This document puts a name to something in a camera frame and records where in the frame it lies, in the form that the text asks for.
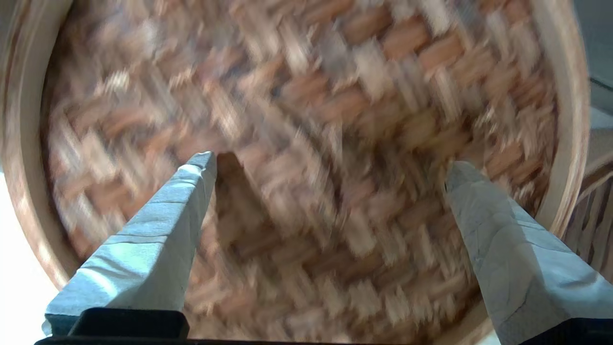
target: bamboo steamer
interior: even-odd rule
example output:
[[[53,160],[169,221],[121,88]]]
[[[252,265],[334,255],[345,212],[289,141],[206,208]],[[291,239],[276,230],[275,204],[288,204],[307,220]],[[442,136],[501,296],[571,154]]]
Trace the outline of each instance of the bamboo steamer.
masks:
[[[1,84],[7,184],[58,288],[200,150],[192,336],[480,340],[454,158],[564,232],[589,127],[567,1],[78,3],[49,64],[71,4],[18,4]]]

